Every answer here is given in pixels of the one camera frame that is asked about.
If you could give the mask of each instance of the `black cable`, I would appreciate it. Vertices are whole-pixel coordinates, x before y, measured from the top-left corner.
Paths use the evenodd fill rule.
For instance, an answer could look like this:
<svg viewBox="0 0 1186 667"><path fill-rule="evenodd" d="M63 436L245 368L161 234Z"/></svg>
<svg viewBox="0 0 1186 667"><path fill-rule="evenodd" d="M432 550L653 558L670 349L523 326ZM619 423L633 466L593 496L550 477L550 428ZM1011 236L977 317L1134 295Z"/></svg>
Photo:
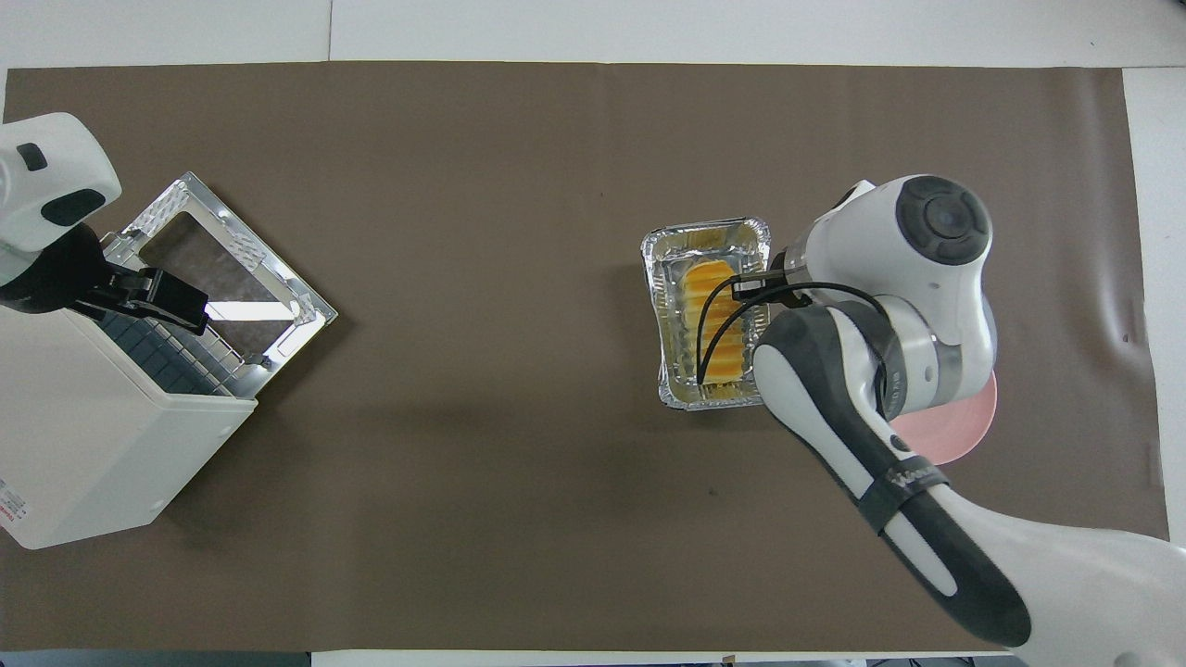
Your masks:
<svg viewBox="0 0 1186 667"><path fill-rule="evenodd" d="M700 385L700 342L701 338L703 338L704 336L704 318L708 317L708 306L713 305L713 299L716 298L716 294L721 293L721 290L728 287L729 285L733 285L734 282L738 281L739 278L741 277L731 275L725 280L721 280L721 284L714 287L713 291L708 293L708 298L704 300L704 305L700 309L700 322L696 324L696 379L697 379L696 385Z"/></svg>
<svg viewBox="0 0 1186 667"><path fill-rule="evenodd" d="M862 292L856 287L849 287L848 285L841 285L839 282L818 282L818 281L796 282L795 285L780 285L778 287L767 290L751 299L742 301L741 305L737 310L734 310L733 313L725 320L725 323L721 324L720 329L716 330L716 335L714 335L713 339L708 343L708 349L704 350L703 361L700 360L700 354L699 354L700 338L697 336L696 385L703 385L704 375L708 373L708 362L713 358L713 350L716 349L716 344L720 343L722 337L725 337L725 331L729 328L729 325L737 322L742 313L745 313L747 310L752 309L758 304L773 301L778 297L782 297L788 292L798 292L802 290L834 290L836 292L844 292L846 294L852 294L863 301L867 301L871 306L873 306L873 310L878 311L878 315L880 315L881 317L890 319L890 313L886 312L885 306L878 303L878 300L874 299L869 293ZM884 367L885 361L881 358L880 351L874 350L874 355L878 357L879 366Z"/></svg>

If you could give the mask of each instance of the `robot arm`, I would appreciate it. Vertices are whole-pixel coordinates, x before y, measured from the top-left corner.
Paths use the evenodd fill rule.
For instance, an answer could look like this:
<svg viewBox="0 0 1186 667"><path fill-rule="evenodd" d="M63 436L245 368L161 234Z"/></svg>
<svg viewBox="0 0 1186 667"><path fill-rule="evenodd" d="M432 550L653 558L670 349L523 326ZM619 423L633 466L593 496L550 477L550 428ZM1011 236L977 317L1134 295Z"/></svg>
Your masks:
<svg viewBox="0 0 1186 667"><path fill-rule="evenodd" d="M789 273L872 292L888 318L823 296L780 313L754 351L770 412L970 633L1034 667L1186 665L1186 551L981 508L879 412L940 405L987 380L995 343L980 267L991 228L975 196L944 179L861 190L789 253Z"/></svg>
<svg viewBox="0 0 1186 667"><path fill-rule="evenodd" d="M69 114L0 126L0 304L43 313L114 311L200 333L206 296L167 272L108 263L83 221L120 196L95 138Z"/></svg>

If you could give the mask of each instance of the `sticker label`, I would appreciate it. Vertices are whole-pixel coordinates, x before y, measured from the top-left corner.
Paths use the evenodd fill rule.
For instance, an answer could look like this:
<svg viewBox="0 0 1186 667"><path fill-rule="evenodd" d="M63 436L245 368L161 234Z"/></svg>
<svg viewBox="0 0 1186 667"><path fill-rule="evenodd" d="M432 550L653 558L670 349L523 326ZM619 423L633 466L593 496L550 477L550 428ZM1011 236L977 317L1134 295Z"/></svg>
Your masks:
<svg viewBox="0 0 1186 667"><path fill-rule="evenodd" d="M26 516L28 516L28 503L4 479L0 479L0 520L15 526Z"/></svg>

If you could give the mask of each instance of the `black strap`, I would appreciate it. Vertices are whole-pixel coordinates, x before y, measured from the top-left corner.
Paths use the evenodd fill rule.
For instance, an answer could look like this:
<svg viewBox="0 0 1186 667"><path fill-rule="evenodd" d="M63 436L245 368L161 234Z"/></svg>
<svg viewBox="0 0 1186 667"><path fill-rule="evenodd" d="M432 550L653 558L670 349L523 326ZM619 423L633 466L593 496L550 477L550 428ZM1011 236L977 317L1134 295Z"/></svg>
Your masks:
<svg viewBox="0 0 1186 667"><path fill-rule="evenodd" d="M861 516L869 522L873 531L880 535L886 523L906 504L906 501L937 484L950 484L933 463L925 457L913 456L899 460L873 479L856 503Z"/></svg>

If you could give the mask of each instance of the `white table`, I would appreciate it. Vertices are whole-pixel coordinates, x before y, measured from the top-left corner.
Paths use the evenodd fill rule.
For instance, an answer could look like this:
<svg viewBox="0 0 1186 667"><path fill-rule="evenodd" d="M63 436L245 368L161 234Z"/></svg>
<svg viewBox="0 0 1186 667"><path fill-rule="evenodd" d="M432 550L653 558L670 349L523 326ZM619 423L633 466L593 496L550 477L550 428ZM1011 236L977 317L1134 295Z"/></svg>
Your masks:
<svg viewBox="0 0 1186 667"><path fill-rule="evenodd" d="M312 61L1124 68L1171 538L1186 545L1186 6L1173 0L0 0L8 68ZM0 89L0 106L4 91ZM715 662L719 653L337 652L317 666ZM738 654L739 661L823 659Z"/></svg>

